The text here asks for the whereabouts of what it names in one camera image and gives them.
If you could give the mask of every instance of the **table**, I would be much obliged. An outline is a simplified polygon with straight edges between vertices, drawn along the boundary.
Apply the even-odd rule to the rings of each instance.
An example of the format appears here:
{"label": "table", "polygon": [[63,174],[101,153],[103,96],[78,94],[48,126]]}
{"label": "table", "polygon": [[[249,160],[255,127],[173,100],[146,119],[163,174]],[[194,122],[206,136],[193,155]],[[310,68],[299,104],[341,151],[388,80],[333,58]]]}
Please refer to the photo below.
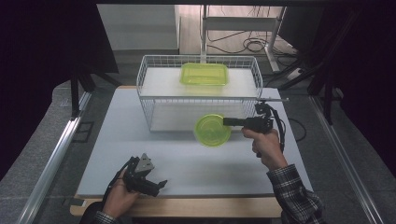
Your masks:
{"label": "table", "polygon": [[[263,89],[262,97],[280,98],[276,89]],[[305,186],[312,189],[282,103],[268,104],[285,121],[287,160],[296,164]],[[146,152],[156,166],[148,180],[168,183],[157,198],[139,199],[130,212],[134,217],[279,217],[268,170],[250,148],[251,140],[240,132],[216,148],[201,146],[192,132],[150,132],[136,89],[118,88],[78,187],[77,197],[87,203],[70,211],[82,215],[86,206],[100,201],[129,157]]]}

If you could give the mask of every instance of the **person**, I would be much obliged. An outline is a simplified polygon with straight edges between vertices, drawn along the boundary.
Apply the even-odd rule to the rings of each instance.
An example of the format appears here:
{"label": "person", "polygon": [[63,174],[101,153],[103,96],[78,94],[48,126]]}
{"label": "person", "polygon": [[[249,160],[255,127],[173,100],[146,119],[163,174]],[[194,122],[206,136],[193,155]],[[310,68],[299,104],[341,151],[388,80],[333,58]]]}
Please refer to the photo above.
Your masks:
{"label": "person", "polygon": [[[252,150],[261,153],[261,161],[269,171],[274,194],[282,207],[283,224],[325,223],[322,217],[324,206],[319,197],[307,190],[294,164],[288,164],[280,150],[277,130],[269,133],[255,133],[243,128],[242,134],[253,139]],[[138,192],[129,193],[122,179],[118,179],[110,191],[102,211],[94,216],[94,224],[116,224],[117,218],[125,214],[138,198]]]}

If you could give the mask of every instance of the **white tabletop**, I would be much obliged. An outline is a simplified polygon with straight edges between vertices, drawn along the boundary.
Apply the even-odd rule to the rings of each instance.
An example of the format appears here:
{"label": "white tabletop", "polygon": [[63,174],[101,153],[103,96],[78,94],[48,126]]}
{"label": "white tabletop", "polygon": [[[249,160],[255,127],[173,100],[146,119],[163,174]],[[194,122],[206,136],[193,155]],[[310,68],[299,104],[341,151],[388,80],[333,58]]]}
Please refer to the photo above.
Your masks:
{"label": "white tabletop", "polygon": [[[278,99],[276,89],[263,89],[262,97]],[[286,125],[285,157],[294,163],[308,189],[312,189],[294,140],[283,103],[268,103]],[[190,132],[150,132],[136,89],[117,89],[97,137],[77,195],[100,197],[114,174],[132,156],[143,153],[155,169],[147,180],[168,180],[158,197],[251,197],[272,194],[267,168],[251,151],[252,140],[233,132],[220,147],[204,147]]]}

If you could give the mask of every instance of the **right hand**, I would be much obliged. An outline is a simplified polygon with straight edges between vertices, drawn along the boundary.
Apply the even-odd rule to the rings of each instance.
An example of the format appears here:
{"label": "right hand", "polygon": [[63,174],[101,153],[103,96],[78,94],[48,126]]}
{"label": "right hand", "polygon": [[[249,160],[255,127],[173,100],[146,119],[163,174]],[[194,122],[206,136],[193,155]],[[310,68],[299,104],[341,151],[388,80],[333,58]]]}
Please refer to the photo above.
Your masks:
{"label": "right hand", "polygon": [[280,150],[277,130],[272,129],[270,132],[263,134],[243,128],[242,134],[246,138],[253,139],[253,152],[262,154],[262,164],[268,167],[270,171],[288,166],[288,162]]}

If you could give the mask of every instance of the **lime green lid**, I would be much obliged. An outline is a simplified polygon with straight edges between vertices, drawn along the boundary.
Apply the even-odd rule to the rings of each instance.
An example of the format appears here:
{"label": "lime green lid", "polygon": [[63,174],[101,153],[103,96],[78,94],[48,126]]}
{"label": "lime green lid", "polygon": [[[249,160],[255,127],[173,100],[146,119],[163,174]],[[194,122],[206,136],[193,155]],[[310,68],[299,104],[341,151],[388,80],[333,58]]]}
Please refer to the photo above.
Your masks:
{"label": "lime green lid", "polygon": [[223,125],[223,116],[208,114],[197,120],[194,134],[202,145],[219,147],[230,138],[231,127]]}
{"label": "lime green lid", "polygon": [[228,83],[228,69],[222,63],[184,63],[180,82],[185,85],[223,86]]}

